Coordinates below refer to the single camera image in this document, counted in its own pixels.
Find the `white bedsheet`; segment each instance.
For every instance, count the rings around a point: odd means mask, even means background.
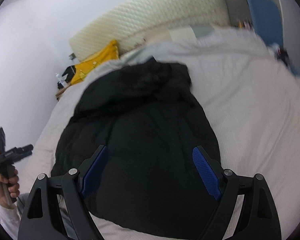
[[[223,168],[237,175],[265,176],[286,239],[300,221],[300,86],[295,78],[246,30],[216,30],[195,44],[153,44],[125,62],[144,62],[152,55],[188,66],[192,93],[218,138]],[[106,62],[66,90],[20,171],[22,192],[30,191],[39,173],[50,174],[59,137],[84,89],[122,65],[121,60]],[[237,205],[225,236],[234,231],[239,212]],[[103,224],[105,239],[119,239],[117,234],[120,239],[162,239],[94,219]]]

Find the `bottle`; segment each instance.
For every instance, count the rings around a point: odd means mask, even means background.
[[[61,85],[62,85],[64,88],[67,88],[67,87],[68,87],[68,84],[67,84],[67,82],[65,81],[65,79],[63,78],[63,76],[61,76],[60,74],[57,74],[57,73],[56,73],[56,78],[59,80],[59,82],[61,83]]]

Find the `yellow cloth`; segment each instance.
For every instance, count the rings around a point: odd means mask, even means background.
[[[86,58],[82,63],[75,65],[75,75],[71,80],[71,85],[83,81],[91,70],[111,59],[119,59],[116,40],[110,41],[104,49]]]

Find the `human hand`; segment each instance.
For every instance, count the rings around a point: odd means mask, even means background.
[[[11,206],[8,205],[7,199],[6,199],[6,196],[4,194],[1,183],[5,183],[5,184],[10,183],[10,184],[12,184],[11,187],[8,187],[8,191],[10,192],[10,196],[14,197],[14,198],[18,197],[19,194],[20,194],[20,191],[19,191],[20,185],[18,183],[19,177],[17,176],[18,171],[14,170],[14,174],[15,174],[15,176],[10,178],[10,179],[7,179],[7,178],[5,178],[4,176],[2,176],[0,174],[0,205],[4,208],[8,208],[8,209],[13,209],[14,205],[11,205]]]

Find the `white wall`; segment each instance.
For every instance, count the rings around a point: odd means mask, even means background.
[[[300,71],[300,7],[295,0],[280,0],[283,43],[295,67]]]
[[[35,143],[56,104],[68,40],[125,0],[5,0],[0,7],[0,126],[7,147]]]

